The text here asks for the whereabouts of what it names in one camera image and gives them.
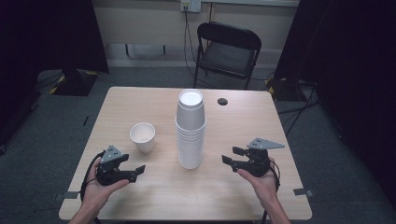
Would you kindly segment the single white foam cup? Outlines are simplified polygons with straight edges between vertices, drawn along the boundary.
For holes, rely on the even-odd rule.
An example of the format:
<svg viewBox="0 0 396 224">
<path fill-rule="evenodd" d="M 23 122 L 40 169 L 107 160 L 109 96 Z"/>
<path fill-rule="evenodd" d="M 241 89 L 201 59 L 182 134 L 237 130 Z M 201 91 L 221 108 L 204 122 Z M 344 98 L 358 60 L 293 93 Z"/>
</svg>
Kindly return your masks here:
<svg viewBox="0 0 396 224">
<path fill-rule="evenodd" d="M 130 138 L 142 153 L 150 153 L 154 149 L 155 128 L 148 122 L 137 123 L 130 130 Z"/>
</svg>

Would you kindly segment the white wall socket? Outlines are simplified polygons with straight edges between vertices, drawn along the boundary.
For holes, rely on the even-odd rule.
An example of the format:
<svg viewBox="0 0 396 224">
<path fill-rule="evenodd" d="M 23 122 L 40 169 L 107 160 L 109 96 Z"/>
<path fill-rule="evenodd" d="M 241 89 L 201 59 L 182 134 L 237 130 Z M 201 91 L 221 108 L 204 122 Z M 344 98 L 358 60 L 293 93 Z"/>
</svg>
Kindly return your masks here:
<svg viewBox="0 0 396 224">
<path fill-rule="evenodd" d="M 180 0 L 180 10 L 182 12 L 200 13 L 202 3 L 198 0 Z"/>
</svg>

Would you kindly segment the black stand base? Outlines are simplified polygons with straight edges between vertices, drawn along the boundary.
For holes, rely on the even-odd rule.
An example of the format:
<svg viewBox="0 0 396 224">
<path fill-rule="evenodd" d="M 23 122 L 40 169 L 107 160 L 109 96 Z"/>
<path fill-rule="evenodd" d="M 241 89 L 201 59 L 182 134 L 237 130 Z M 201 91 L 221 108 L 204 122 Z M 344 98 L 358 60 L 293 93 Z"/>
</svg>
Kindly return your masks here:
<svg viewBox="0 0 396 224">
<path fill-rule="evenodd" d="M 61 77 L 49 91 L 53 95 L 88 96 L 98 74 L 86 70 L 63 69 Z"/>
</svg>

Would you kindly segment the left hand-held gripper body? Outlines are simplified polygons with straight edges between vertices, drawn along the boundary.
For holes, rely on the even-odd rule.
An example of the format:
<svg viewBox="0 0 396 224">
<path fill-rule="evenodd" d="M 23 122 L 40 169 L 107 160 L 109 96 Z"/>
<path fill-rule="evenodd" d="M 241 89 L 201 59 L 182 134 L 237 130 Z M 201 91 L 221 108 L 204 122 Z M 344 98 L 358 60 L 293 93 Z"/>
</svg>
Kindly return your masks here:
<svg viewBox="0 0 396 224">
<path fill-rule="evenodd" d="M 102 186 L 112 185 L 122 179 L 127 179 L 128 175 L 119 169 L 121 157 L 124 155 L 114 146 L 109 146 L 97 167 L 96 179 Z"/>
</svg>

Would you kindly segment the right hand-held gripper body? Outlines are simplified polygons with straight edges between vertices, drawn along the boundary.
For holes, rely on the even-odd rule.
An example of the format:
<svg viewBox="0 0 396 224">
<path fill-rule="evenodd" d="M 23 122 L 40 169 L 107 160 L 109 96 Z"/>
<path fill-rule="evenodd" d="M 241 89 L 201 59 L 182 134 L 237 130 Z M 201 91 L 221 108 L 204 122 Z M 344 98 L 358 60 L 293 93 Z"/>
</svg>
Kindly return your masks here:
<svg viewBox="0 0 396 224">
<path fill-rule="evenodd" d="M 247 157 L 252 167 L 250 173 L 256 177 L 265 175 L 270 170 L 268 150 L 284 147 L 283 144 L 259 137 L 249 142 L 247 144 Z"/>
</svg>

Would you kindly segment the stack of white foam cups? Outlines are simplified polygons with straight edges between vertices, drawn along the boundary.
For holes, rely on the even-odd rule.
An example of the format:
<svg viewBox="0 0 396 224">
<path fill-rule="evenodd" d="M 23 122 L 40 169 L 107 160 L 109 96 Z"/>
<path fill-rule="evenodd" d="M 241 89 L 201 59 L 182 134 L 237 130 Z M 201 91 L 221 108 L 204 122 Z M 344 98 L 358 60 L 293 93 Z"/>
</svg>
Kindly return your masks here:
<svg viewBox="0 0 396 224">
<path fill-rule="evenodd" d="M 195 169 L 203 159 L 206 124 L 204 96 L 200 91 L 186 89 L 179 94 L 175 123 L 179 164 Z"/>
</svg>

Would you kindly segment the black curtain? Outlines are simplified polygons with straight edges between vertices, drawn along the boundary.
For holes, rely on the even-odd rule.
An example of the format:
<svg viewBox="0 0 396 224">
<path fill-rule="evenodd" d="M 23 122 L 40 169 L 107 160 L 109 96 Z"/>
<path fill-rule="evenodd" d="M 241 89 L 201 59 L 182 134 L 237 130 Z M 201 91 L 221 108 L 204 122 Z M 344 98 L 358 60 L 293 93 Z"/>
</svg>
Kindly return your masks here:
<svg viewBox="0 0 396 224">
<path fill-rule="evenodd" d="M 396 207 L 396 0 L 300 0 L 275 77 L 316 84 Z"/>
<path fill-rule="evenodd" d="M 0 146 L 57 69 L 108 71 L 92 0 L 0 0 Z"/>
</svg>

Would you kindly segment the person's left hand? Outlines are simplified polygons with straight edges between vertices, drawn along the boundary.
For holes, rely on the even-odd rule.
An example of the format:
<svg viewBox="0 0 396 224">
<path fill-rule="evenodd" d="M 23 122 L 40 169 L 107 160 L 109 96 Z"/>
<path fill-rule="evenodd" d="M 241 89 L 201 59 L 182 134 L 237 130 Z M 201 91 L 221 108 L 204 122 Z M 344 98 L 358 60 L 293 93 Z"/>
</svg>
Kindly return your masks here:
<svg viewBox="0 0 396 224">
<path fill-rule="evenodd" d="M 97 159 L 88 175 L 88 183 L 86 184 L 85 194 L 82 201 L 82 207 L 87 211 L 95 211 L 98 213 L 106 204 L 109 197 L 115 191 L 127 186 L 129 181 L 120 180 L 109 186 L 102 186 L 96 178 L 96 170 L 101 159 Z"/>
</svg>

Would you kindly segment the black folding chair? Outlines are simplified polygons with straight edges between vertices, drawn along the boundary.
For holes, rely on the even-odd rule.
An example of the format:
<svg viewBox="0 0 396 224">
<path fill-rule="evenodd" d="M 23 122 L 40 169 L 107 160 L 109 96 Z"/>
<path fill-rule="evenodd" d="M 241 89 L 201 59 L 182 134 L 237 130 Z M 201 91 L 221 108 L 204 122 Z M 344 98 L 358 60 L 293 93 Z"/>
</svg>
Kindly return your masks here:
<svg viewBox="0 0 396 224">
<path fill-rule="evenodd" d="M 204 22 L 197 28 L 198 55 L 193 87 L 200 69 L 246 81 L 251 80 L 262 49 L 261 39 L 249 29 L 220 22 Z"/>
</svg>

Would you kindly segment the person's right hand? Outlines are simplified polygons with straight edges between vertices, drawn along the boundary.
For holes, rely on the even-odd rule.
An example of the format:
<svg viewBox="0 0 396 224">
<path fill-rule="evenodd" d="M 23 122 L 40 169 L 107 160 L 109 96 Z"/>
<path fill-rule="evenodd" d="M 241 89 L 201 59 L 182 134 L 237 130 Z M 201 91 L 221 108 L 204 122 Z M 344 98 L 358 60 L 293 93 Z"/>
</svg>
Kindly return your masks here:
<svg viewBox="0 0 396 224">
<path fill-rule="evenodd" d="M 239 169 L 237 173 L 251 184 L 262 207 L 266 211 L 274 207 L 277 202 L 276 176 L 271 170 L 261 177 L 254 176 L 243 169 Z"/>
</svg>

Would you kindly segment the grey metal wall plate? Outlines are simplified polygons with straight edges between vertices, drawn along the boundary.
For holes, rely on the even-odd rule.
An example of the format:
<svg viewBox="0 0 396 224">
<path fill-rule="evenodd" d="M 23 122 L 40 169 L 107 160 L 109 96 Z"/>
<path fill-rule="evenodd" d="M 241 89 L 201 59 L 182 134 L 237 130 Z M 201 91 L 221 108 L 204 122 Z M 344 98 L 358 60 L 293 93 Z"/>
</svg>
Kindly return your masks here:
<svg viewBox="0 0 396 224">
<path fill-rule="evenodd" d="M 125 44 L 125 54 L 131 59 L 153 59 L 166 54 L 165 45 L 132 45 Z"/>
</svg>

